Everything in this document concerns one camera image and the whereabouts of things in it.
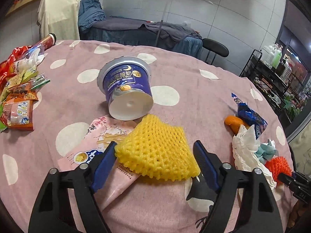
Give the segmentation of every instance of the pink tablecloth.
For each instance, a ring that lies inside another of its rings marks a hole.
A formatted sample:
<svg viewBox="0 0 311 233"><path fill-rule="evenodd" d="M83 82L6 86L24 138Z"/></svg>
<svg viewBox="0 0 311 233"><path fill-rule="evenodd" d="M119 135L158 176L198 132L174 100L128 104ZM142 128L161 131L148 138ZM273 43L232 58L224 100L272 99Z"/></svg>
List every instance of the pink tablecloth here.
<svg viewBox="0 0 311 233"><path fill-rule="evenodd" d="M57 167L57 160L80 143L95 118L108 114L96 77L108 61L120 56L140 57L150 64L155 99L150 113L182 126L191 147L199 139L223 162L234 163L233 134L224 125L224 118L237 110L233 92L268 122L261 142L275 140L280 155L292 166L284 134L277 128L281 127L277 116L246 78L190 56L147 46L64 41L46 52L38 69L51 83L39 93L40 102L33 111L35 131L7 130L0 135L0 196L24 231L49 169ZM199 178L152 184L139 178L103 211L103 216L112 232L198 232L201 227L196 228L195 222L205 217L212 205L200 197L188 197L186 201L191 184L199 180L204 181ZM292 206L289 189L279 188L276 197L285 227ZM233 229L237 214L238 202L227 231Z"/></svg>

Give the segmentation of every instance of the gray blanket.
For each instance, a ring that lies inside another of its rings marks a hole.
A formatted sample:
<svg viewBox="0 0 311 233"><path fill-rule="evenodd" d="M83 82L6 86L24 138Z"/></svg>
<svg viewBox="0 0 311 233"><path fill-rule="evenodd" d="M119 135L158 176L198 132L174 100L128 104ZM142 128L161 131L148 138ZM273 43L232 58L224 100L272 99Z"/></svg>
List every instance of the gray blanket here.
<svg viewBox="0 0 311 233"><path fill-rule="evenodd" d="M105 21L96 22L93 24L94 28L103 29L106 31L125 31L136 30L145 27L149 31L158 34L160 22L148 23L143 20L129 19L129 18L106 18ZM173 48L179 41L185 37L194 37L202 39L200 34L196 33L193 29L184 27L179 24L163 23L160 38L165 40L166 44Z"/></svg>

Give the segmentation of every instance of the orange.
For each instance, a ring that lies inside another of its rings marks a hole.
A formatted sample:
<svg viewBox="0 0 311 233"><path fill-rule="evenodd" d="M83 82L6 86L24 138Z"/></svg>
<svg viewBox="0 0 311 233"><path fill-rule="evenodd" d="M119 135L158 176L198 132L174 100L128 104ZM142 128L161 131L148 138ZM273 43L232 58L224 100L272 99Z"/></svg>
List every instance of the orange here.
<svg viewBox="0 0 311 233"><path fill-rule="evenodd" d="M238 133L241 124L243 124L245 128L249 128L249 126L241 118L235 116L227 116L225 119L225 124L230 126L235 135Z"/></svg>

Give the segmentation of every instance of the black stool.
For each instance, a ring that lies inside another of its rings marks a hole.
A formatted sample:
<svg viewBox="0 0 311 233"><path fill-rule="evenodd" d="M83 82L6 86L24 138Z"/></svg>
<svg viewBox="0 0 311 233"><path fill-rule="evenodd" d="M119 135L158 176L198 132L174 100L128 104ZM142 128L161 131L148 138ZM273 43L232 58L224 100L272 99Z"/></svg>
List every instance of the black stool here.
<svg viewBox="0 0 311 233"><path fill-rule="evenodd" d="M206 63L207 58L208 58L211 51L215 53L215 56L214 56L211 64L213 64L214 59L215 59L217 54L224 57L224 58L228 57L229 50L223 44L221 44L215 40L208 39L208 38L203 39L202 42L203 42L203 47L205 49L208 49L208 54L206 56L205 63Z"/></svg>

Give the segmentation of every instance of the pink snack bag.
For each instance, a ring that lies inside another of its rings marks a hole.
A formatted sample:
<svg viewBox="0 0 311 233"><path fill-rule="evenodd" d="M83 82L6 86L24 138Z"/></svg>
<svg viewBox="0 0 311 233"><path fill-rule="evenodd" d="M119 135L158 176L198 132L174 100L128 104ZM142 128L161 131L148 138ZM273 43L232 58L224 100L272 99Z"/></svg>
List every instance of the pink snack bag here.
<svg viewBox="0 0 311 233"><path fill-rule="evenodd" d="M82 142L58 160L60 171L73 170L82 163L90 163L95 155L106 150L111 141L121 142L136 125L134 121L120 121L110 115L95 119ZM106 208L138 177L139 174L131 172L116 160L103 188L95 194L99 209Z"/></svg>

